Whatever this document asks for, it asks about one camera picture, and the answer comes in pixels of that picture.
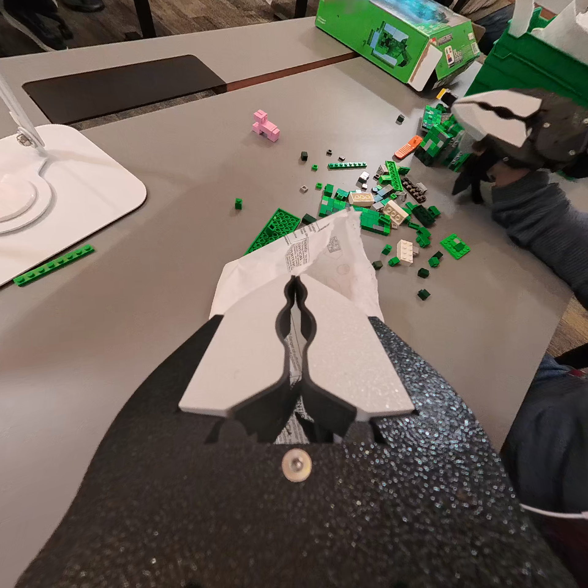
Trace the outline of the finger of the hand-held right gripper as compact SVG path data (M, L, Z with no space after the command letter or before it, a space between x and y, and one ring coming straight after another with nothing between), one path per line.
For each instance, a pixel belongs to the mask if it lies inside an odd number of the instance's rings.
M454 117L476 141L491 136L519 148L528 137L524 121L503 119L481 107L456 107Z
M493 112L502 119L524 120L540 111L542 99L514 90L481 92L457 99L452 105L455 115L465 112L466 106Z

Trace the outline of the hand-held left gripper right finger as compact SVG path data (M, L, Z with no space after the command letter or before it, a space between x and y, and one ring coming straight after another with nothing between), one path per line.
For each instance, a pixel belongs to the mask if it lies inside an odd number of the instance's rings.
M413 413L368 316L309 275L298 276L295 289L306 341L298 388L315 425L343 439L356 422Z

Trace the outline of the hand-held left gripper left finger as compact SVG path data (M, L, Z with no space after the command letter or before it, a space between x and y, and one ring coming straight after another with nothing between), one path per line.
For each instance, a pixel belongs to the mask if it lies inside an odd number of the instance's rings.
M279 276L222 315L181 400L186 413L240 422L272 443L296 399L290 387L290 310L296 277Z

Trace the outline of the torn white paper bag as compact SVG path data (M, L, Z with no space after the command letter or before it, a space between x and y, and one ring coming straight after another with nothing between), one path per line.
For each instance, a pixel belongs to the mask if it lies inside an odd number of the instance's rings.
M227 263L217 283L209 318L222 316L239 299L279 276L300 275L309 275L339 292L368 317L374 311L373 316L380 318L375 270L364 253L359 231L359 213L342 210ZM300 331L296 295L286 342L290 351L290 387L297 403L306 341Z

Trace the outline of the grey desk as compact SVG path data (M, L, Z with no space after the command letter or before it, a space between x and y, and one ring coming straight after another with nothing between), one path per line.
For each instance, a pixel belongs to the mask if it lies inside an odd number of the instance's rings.
M1 58L1 74L35 125L48 118L26 82L180 55L195 55L229 91L357 57L315 26L313 17Z
M355 185L356 175L327 174L327 149L373 172L415 130L424 103L356 58L84 131L148 198L88 239L94 254L1 290L1 587L14 586L59 524L129 396L208 319L224 265L276 208L315 215L315 183ZM252 131L258 109L280 129L276 142ZM433 246L456 233L471 253L444 256L423 281L425 302L415 269L384 268L380 307L499 447L571 292L487 209L450 198L454 174L409 166L442 213Z

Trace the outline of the person's right hand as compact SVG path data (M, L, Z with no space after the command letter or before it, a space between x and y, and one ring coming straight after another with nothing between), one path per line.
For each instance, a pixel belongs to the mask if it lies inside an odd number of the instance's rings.
M532 170L527 168L512 168L503 161L498 161L488 171L488 178L495 188L507 187L521 180Z

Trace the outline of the green storage bin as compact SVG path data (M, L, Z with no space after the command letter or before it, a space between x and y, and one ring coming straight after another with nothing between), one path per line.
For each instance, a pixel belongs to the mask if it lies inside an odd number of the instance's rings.
M587 107L587 65L532 34L534 28L545 28L549 23L537 7L525 34L515 38L505 31L466 96L494 90L544 89Z

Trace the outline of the green brick creeper model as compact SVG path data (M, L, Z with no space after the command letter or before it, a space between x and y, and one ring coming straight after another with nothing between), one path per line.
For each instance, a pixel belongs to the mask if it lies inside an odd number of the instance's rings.
M425 135L414 156L425 166L444 166L459 172L472 156L461 147L465 130L449 108L442 102L427 105L423 112L422 130Z

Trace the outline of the orange brick separator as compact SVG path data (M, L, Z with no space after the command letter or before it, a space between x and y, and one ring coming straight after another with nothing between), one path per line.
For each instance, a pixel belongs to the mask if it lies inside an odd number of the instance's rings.
M403 146L401 146L397 151L394 153L394 158L397 160L403 160L409 155L411 155L422 143L422 136L415 135L408 140Z

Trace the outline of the dark blue brick plate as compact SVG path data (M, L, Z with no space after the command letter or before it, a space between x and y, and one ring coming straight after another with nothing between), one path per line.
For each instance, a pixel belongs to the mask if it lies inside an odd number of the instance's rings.
M401 177L401 184L407 194L409 194L417 203L426 202L427 188L420 183L413 183L406 176Z

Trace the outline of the pile of loose toy bricks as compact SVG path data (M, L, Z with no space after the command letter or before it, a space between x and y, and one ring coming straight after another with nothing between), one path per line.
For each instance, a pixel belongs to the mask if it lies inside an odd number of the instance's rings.
M408 174L409 168L399 167L400 176L406 176ZM409 194L407 194L403 188L403 190L394 190L390 184L390 176L387 175L387 169L385 162L383 165L378 167L374 175L374 180L376 184L372 187L368 186L367 181L369 180L369 173L366 169L358 169L362 171L360 176L358 177L357 184L358 188L354 190L344 190L341 188L335 189L333 184L321 184L317 183L315 188L317 190L322 191L322 197L328 196L331 198L335 198L338 200L342 200L343 202L348 202L348 195L349 192L371 192L374 195L375 204L369 207L372 210L381 213L381 209L384 207L386 202L390 200L394 200L400 207L405 209L407 212L410 213L409 218L401 224L400 226L392 224L392 229L390 234L393 230L399 229L401 226L406 225L410 229L415 231L415 255L417 251L422 248L429 247L431 244L431 232L430 228L435 224L437 218L440 216L440 210L437 209L436 206L430 205L425 206L424 203L420 204L417 203Z

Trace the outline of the large green brick plate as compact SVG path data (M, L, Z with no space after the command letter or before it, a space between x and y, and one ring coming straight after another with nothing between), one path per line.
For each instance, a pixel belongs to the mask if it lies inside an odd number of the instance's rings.
M283 210L276 209L266 225L248 247L245 255L253 253L270 243L273 243L291 233L293 233L301 223L301 218Z

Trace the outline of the green toy box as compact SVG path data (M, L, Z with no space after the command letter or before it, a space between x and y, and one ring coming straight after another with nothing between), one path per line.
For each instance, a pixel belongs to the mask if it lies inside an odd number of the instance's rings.
M417 92L481 55L472 22L436 1L320 1L315 25Z

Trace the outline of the green patchwork brick panel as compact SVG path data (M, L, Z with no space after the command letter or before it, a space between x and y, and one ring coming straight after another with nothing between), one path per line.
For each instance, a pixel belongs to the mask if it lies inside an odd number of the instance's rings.
M392 229L392 220L390 216L360 206L351 206L348 202L343 202L335 198L324 196L321 200L319 208L320 217L328 217L341 210L353 208L360 212L360 227L365 231L378 233L383 236L388 236Z

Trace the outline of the white stand base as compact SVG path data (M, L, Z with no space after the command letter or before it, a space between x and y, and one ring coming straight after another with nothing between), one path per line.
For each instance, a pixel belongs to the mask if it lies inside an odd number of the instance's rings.
M35 127L1 77L16 124L1 138L1 285L86 245L85 239L139 208L146 187L68 126Z

